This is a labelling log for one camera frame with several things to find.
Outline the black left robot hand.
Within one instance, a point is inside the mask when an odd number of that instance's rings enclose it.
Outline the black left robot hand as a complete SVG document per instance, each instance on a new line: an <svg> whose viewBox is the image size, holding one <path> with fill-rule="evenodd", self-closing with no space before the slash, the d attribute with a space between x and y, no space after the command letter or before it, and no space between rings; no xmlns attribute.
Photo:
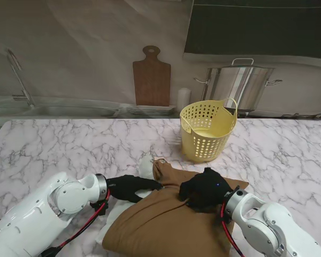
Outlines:
<svg viewBox="0 0 321 257"><path fill-rule="evenodd" d="M141 177L136 177L133 175L123 175L120 177L110 178L106 180L110 194L118 199L129 201L132 203L138 203L142 200L136 192L140 190L161 190L163 185L159 182L146 179Z"/></svg>

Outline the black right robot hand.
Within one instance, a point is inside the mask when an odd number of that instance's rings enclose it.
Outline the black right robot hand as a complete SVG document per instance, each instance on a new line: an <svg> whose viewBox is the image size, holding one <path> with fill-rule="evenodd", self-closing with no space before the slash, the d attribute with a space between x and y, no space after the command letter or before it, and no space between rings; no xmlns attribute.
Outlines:
<svg viewBox="0 0 321 257"><path fill-rule="evenodd" d="M179 200L195 212L209 213L223 203L226 193L231 192L233 189L220 173L205 168L203 173L180 185Z"/></svg>

